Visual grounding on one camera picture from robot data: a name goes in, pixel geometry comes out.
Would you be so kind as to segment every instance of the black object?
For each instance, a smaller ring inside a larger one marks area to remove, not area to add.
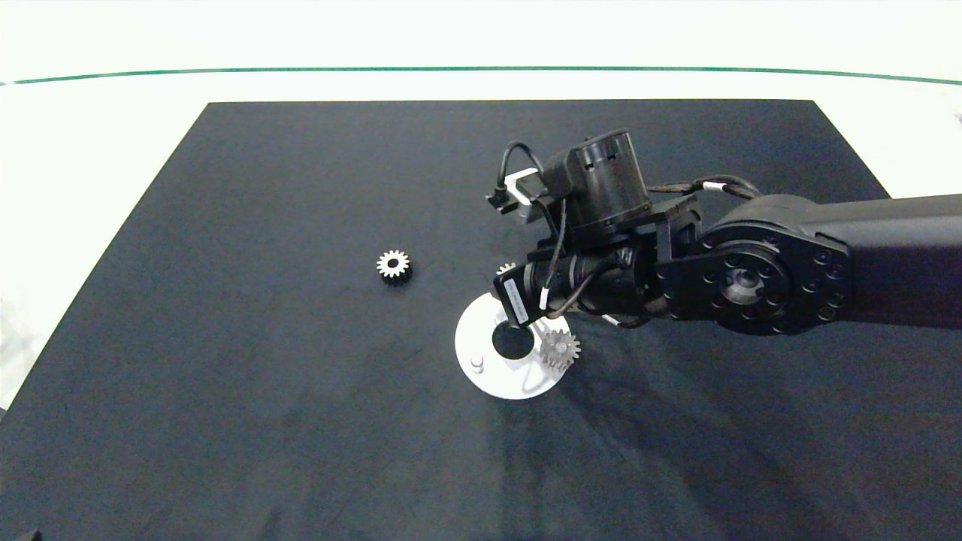
[[[611,244],[611,235],[623,223],[651,208],[627,130],[596,137],[552,157],[543,177],[551,198],[569,201],[576,248]]]
[[[28,531],[23,535],[17,537],[13,541],[43,541],[43,537],[40,535],[40,530],[35,529],[33,531]]]
[[[465,378],[458,318],[540,233],[479,197],[504,142],[622,125],[652,186],[886,197],[807,101],[211,104],[0,423],[0,539],[962,539],[958,332],[571,316],[550,392]]]
[[[625,130],[549,163],[551,204],[568,198],[574,211],[567,280],[551,288],[560,306],[540,309],[554,268],[544,245],[554,236],[528,255],[531,264],[497,276],[512,324],[557,317],[578,301],[597,315],[711,320],[755,335],[841,320],[962,328],[962,195],[818,205],[758,196],[744,179],[716,175],[682,191],[731,182],[750,201],[702,233],[694,195],[651,207]]]
[[[502,357],[520,359],[534,349],[535,337],[527,327],[519,328],[508,322],[502,322],[494,328],[491,342],[494,350]]]

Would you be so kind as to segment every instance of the green line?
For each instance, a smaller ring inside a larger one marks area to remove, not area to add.
[[[883,79],[888,81],[907,81],[910,83],[932,83],[935,85],[962,86],[962,81],[953,79],[933,79],[908,75],[885,75],[881,73],[858,73],[855,71],[820,71],[817,69],[789,69],[782,67],[712,67],[712,66],[661,66],[661,65],[446,65],[446,66],[344,66],[344,67],[212,67],[196,69],[147,69],[143,71],[115,71],[111,73],[90,73],[87,75],[66,75],[64,77],[43,77],[20,81],[0,82],[0,87],[10,85],[33,85],[35,83],[55,83],[60,81],[79,81],[81,79],[104,79],[107,77],[133,77],[136,75],[182,75],[185,73],[263,73],[296,71],[713,71],[733,73],[787,73],[792,75],[828,75],[832,77],[859,77],[862,79]]]

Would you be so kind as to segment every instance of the spur gear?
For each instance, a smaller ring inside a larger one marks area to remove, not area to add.
[[[391,286],[399,286],[411,279],[411,258],[401,250],[384,252],[377,260],[377,273]]]
[[[500,276],[501,274],[504,274],[505,272],[510,271],[515,267],[517,267],[517,265],[515,265],[514,263],[505,263],[504,265],[497,268],[497,274]]]
[[[574,335],[564,330],[552,330],[542,338],[542,362],[550,369],[564,372],[574,364],[581,351],[581,342],[574,339]]]

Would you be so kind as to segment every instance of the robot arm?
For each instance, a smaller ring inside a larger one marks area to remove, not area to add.
[[[834,321],[962,328],[962,195],[819,205],[719,176],[652,204],[626,130],[509,178],[493,206],[552,230],[494,280],[517,326],[579,309],[622,327],[710,320],[753,335]],[[748,201],[703,230],[698,189]]]

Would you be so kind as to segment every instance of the black cable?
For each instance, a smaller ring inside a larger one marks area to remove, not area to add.
[[[697,178],[693,180],[692,184],[703,185],[706,182],[721,182],[723,184],[737,184],[738,186],[741,186],[742,188],[745,188],[750,192],[754,192],[759,196],[761,196],[762,194],[761,190],[756,188],[754,184],[752,184],[751,182],[747,181],[746,179],[740,176],[735,176],[733,174],[713,174],[709,176],[703,176],[701,178]]]
[[[547,205],[542,203],[539,199],[531,199],[531,204],[538,207],[542,214],[544,214],[544,221],[547,222],[548,228],[551,229],[551,238],[559,238],[561,235],[558,232],[558,228],[554,225],[554,219],[551,218],[551,214],[547,210]]]
[[[531,151],[530,146],[521,141],[509,142],[508,147],[504,149],[504,154],[501,155],[501,169],[497,172],[497,183],[494,184],[494,189],[499,192],[507,190],[507,187],[504,186],[504,177],[508,176],[508,159],[511,158],[511,153],[514,152],[516,148],[520,148],[521,151],[527,155],[531,163],[538,169],[538,173],[544,172],[541,161],[538,160],[538,157]]]
[[[645,323],[650,322],[650,321],[651,321],[651,318],[648,318],[648,317],[646,317],[646,316],[641,316],[641,317],[639,317],[638,319],[632,320],[632,321],[630,321],[630,322],[618,322],[618,327],[620,327],[620,328],[638,328],[638,327],[640,327],[640,326],[642,326],[642,325],[644,325]]]
[[[729,195],[735,195],[736,197],[741,197],[742,199],[753,199],[762,195],[761,191],[759,191],[754,184],[748,182],[746,179],[740,176],[731,174],[716,174],[711,176],[703,176],[693,180],[692,182],[650,186],[648,187],[648,190],[656,193],[684,193],[685,195],[688,195],[689,193],[694,193],[698,190],[704,190],[706,182],[722,184],[721,190],[723,192],[728,193]]]
[[[574,288],[574,291],[571,292],[571,295],[565,299],[565,302],[563,302],[557,310],[552,310],[547,314],[544,314],[544,316],[550,320],[557,320],[558,318],[562,317],[565,312],[568,312],[569,308],[571,308],[571,306],[578,301],[578,298],[585,292],[586,289],[588,289],[588,286],[595,281],[595,278],[607,271],[610,271],[611,269],[614,269],[615,267],[617,267],[617,265],[613,263],[598,263],[595,268],[592,269],[592,271],[581,280],[581,283],[578,284],[578,287]]]
[[[543,289],[551,287],[551,280],[554,272],[558,270],[558,257],[561,255],[561,246],[565,243],[565,231],[568,228],[568,199],[561,200],[561,226],[558,228],[558,242],[554,245],[554,252],[551,254],[551,264],[547,267],[547,278],[544,280]]]

